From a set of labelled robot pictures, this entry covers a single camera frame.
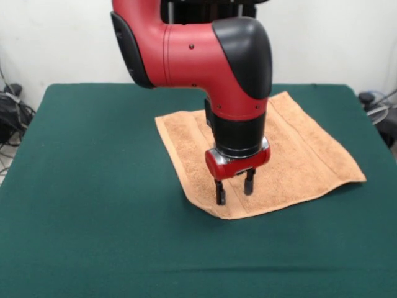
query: table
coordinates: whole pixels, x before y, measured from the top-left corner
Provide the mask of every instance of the table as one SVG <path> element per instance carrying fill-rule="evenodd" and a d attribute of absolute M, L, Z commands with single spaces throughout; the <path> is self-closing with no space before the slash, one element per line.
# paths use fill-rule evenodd
<path fill-rule="evenodd" d="M 154 117 L 196 90 L 50 86 L 0 188 L 0 297 L 397 297 L 397 166 L 342 85 L 275 85 L 368 178 L 242 220 L 188 203 Z"/>

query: red robot arm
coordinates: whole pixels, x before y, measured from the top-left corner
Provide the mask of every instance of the red robot arm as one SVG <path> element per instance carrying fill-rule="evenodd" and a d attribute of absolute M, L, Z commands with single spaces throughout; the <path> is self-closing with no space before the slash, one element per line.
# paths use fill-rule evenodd
<path fill-rule="evenodd" d="M 160 4 L 161 0 L 113 0 L 112 20 L 127 68 L 144 88 L 206 91 L 207 122 L 216 147 L 205 157 L 216 181 L 218 203 L 225 203 L 221 181 L 245 171 L 250 194 L 250 177 L 270 157 L 263 138 L 272 84 L 267 34 L 248 17 L 165 24 Z M 218 155 L 227 163 L 219 164 Z"/>

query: terry cloth towel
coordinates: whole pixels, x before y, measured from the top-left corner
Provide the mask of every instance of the terry cloth towel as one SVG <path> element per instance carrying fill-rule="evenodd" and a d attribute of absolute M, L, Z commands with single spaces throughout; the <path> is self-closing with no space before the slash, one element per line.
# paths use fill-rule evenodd
<path fill-rule="evenodd" d="M 218 206 L 204 158 L 214 144 L 205 111 L 155 120 L 188 200 L 222 219 L 272 212 L 320 198 L 345 183 L 366 181 L 353 157 L 284 92 L 269 100 L 265 135 L 272 155 L 257 169 L 254 194 L 244 194 L 246 175 L 240 175 L 223 181 L 226 205 Z"/>

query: towel fold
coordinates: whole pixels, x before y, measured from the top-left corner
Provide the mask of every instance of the towel fold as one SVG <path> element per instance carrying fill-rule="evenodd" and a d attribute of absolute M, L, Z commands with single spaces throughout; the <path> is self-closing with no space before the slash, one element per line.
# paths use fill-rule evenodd
<path fill-rule="evenodd" d="M 226 205 L 218 206 L 204 153 L 213 147 L 205 112 L 157 117 L 156 125 L 188 200 L 222 219 L 241 219 L 324 196 L 366 178 L 351 155 L 284 92 L 269 100 L 265 135 L 272 156 L 257 169 L 254 194 L 244 194 L 245 175 L 224 181 Z"/>

